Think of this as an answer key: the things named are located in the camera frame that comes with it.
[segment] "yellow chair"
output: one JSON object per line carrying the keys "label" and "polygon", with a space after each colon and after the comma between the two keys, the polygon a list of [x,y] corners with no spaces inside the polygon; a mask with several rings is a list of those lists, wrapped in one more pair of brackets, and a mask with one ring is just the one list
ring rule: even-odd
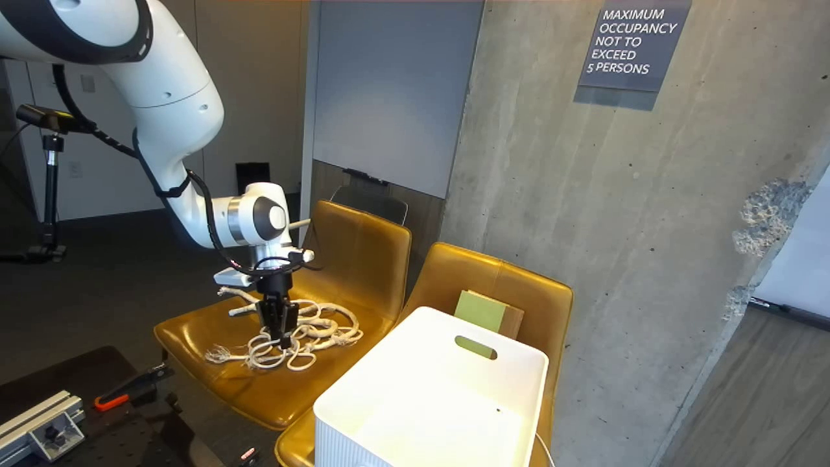
{"label": "yellow chair", "polygon": [[306,370],[285,365],[258,370],[244,363],[207,363],[205,353],[244,346],[262,328],[261,314],[230,317],[241,297],[219,301],[153,327],[161,346],[237,411],[284,430],[337,375],[344,375],[396,323],[407,292],[410,230],[385,218],[319,202],[306,247],[314,262],[294,275],[292,297],[313,297],[350,309],[363,328],[355,345],[316,353]]}
{"label": "yellow chair", "polygon": [[[433,243],[399,318],[412,314],[418,305],[455,311],[463,289],[479,289],[525,311],[516,340],[542,350],[550,358],[538,424],[539,439],[549,442],[555,424],[555,388],[574,309],[574,289],[498,256],[453,243]],[[280,432],[275,455],[280,463],[292,467],[314,463],[313,407]],[[532,463],[549,463],[539,442],[536,442]]]}
{"label": "yellow chair", "polygon": [[350,179],[345,187],[335,190],[335,202],[407,225],[410,208],[389,191],[388,180],[355,167],[345,167],[345,173]]}

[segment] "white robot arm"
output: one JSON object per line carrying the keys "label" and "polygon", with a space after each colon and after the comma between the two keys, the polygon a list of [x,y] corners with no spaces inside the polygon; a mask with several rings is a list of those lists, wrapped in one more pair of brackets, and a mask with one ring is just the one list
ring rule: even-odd
{"label": "white robot arm", "polygon": [[[217,138],[223,101],[161,0],[0,0],[0,53],[99,65],[134,108],[135,153],[188,235],[205,248],[254,247],[254,266],[237,266],[235,283],[258,286],[262,305],[288,305],[285,270],[313,253],[292,243],[284,190],[261,180],[207,199],[182,164]],[[280,309],[265,321],[284,336],[294,317]]]}

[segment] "box handle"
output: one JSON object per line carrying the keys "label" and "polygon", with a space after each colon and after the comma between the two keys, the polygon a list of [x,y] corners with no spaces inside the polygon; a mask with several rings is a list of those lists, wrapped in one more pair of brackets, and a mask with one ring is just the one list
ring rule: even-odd
{"label": "box handle", "polygon": [[464,346],[467,353],[482,356],[482,358],[488,358],[488,361],[498,361],[498,350],[491,346],[491,345],[486,345],[486,341],[480,341],[480,340],[471,340],[471,336],[464,336],[464,334],[456,334],[455,341],[456,341],[459,346]]}

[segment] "chair backrest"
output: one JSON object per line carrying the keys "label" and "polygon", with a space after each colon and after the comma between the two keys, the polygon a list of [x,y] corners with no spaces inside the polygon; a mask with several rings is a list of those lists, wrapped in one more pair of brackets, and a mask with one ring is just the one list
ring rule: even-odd
{"label": "chair backrest", "polygon": [[393,219],[323,199],[306,234],[314,262],[294,275],[294,288],[396,318],[407,296],[410,240]]}
{"label": "chair backrest", "polygon": [[516,340],[550,358],[546,380],[549,401],[539,414],[539,432],[550,436],[574,289],[498,256],[438,240],[432,247],[399,318],[418,305],[453,314],[463,289],[479,289],[525,311]]}
{"label": "chair backrest", "polygon": [[373,179],[355,167],[345,167],[345,173],[350,180],[333,191],[333,202],[373,213],[393,223],[407,223],[410,204],[389,191],[389,180]]}

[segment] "sign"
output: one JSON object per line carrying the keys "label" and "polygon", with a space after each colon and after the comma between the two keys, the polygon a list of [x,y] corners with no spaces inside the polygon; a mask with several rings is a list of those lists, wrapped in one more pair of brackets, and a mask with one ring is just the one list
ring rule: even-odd
{"label": "sign", "polygon": [[687,11],[690,0],[606,0],[578,86],[657,92]]}

